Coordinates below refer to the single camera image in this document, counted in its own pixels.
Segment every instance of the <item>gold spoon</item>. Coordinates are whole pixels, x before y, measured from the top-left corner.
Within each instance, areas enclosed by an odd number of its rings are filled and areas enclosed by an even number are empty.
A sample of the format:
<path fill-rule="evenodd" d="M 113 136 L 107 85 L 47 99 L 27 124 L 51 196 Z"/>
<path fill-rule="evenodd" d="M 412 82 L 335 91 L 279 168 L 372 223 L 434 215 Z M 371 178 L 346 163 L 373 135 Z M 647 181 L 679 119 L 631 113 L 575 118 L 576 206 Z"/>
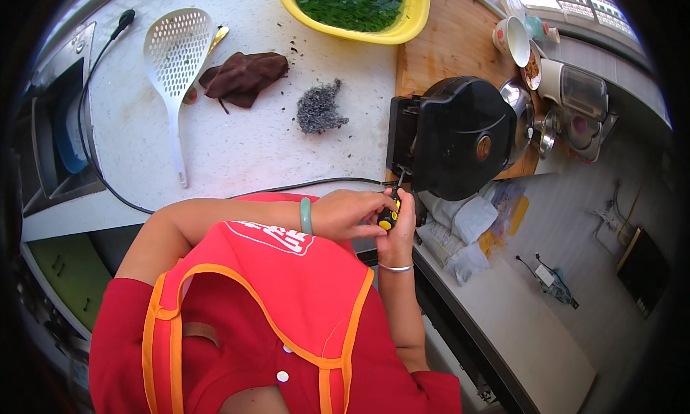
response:
<path fill-rule="evenodd" d="M 208 57 L 211 54 L 211 51 L 218 45 L 221 39 L 225 38 L 225 36 L 228 34 L 228 31 L 230 29 L 227 26 L 222 26 L 218 28 L 218 32 L 216 32 L 216 36 L 213 37 L 213 41 L 211 42 L 211 47 L 208 48 L 208 52 L 206 53 L 206 57 Z M 194 104 L 197 100 L 197 89 L 194 87 L 194 83 L 192 83 L 192 86 L 187 90 L 187 92 L 184 94 L 184 98 L 182 99 L 182 102 L 185 104 Z"/>

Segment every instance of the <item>red shirt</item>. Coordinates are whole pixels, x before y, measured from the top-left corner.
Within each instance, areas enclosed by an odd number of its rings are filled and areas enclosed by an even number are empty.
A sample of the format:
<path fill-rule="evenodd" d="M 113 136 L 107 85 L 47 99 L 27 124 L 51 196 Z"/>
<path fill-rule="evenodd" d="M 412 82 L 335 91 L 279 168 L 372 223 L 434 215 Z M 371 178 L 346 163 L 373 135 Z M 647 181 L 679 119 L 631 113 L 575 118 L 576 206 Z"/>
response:
<path fill-rule="evenodd" d="M 91 340 L 89 386 L 98 413 L 147 413 L 142 333 L 153 287 L 117 278 L 108 284 Z M 217 274 L 194 276 L 181 308 L 183 322 L 216 330 L 211 340 L 182 340 L 186 413 L 217 413 L 236 392 L 277 384 L 291 413 L 319 414 L 318 367 L 284 350 L 254 298 Z M 395 354 L 378 292 L 371 288 L 352 354 L 350 413 L 460 413 L 457 377 L 408 373 Z M 276 373 L 286 371 L 283 383 Z"/>

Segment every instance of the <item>wooden cutting board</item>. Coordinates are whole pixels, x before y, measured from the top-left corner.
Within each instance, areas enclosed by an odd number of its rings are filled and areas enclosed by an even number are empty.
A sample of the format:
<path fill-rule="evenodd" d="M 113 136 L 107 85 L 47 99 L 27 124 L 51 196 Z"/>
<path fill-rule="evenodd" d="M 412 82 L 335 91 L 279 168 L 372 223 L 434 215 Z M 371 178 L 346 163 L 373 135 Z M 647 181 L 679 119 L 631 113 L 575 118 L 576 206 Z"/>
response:
<path fill-rule="evenodd" d="M 491 33 L 500 18 L 476 0 L 431 0 L 427 25 L 398 48 L 395 91 L 422 95 L 446 77 L 473 75 L 499 88 L 520 75 L 510 56 L 496 50 Z M 496 179 L 534 174 L 539 152 L 534 146 Z"/>

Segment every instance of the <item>hand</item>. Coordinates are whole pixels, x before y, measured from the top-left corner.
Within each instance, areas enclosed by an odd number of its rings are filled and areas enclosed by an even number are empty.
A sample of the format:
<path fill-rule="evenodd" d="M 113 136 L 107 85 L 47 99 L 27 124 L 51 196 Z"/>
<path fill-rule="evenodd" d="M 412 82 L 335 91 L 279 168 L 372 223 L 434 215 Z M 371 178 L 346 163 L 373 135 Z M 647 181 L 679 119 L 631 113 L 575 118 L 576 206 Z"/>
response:
<path fill-rule="evenodd" d="M 378 214 L 397 207 L 390 190 L 388 194 L 373 191 L 335 190 L 311 204 L 311 226 L 314 235 L 330 240 L 350 240 L 385 236 L 386 231 L 374 224 L 358 225 L 360 221 L 377 218 Z"/>
<path fill-rule="evenodd" d="M 391 189 L 386 189 L 385 195 L 390 195 Z M 415 198 L 402 188 L 398 188 L 400 197 L 400 211 L 397 214 L 395 227 L 388 230 L 386 236 L 376 237 L 376 249 L 379 263 L 388 267 L 405 267 L 412 264 L 412 244 L 415 237 Z M 377 225 L 378 215 L 371 215 L 367 220 L 370 226 Z"/>

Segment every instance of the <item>red apron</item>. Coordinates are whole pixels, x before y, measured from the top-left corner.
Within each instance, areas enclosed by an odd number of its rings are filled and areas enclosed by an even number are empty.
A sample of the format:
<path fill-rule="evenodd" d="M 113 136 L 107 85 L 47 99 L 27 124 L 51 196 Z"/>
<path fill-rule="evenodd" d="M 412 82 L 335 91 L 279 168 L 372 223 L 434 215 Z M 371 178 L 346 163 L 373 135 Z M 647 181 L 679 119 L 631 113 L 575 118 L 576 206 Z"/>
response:
<path fill-rule="evenodd" d="M 294 201 L 296 194 L 254 194 L 253 201 Z M 312 202 L 316 197 L 309 197 Z M 152 414 L 182 414 L 182 317 L 192 276 L 213 272 L 239 282 L 275 334 L 319 368 L 322 414 L 347 411 L 352 350 L 373 271 L 349 242 L 246 221 L 214 225 L 187 256 L 156 281 L 143 329 L 143 383 Z"/>

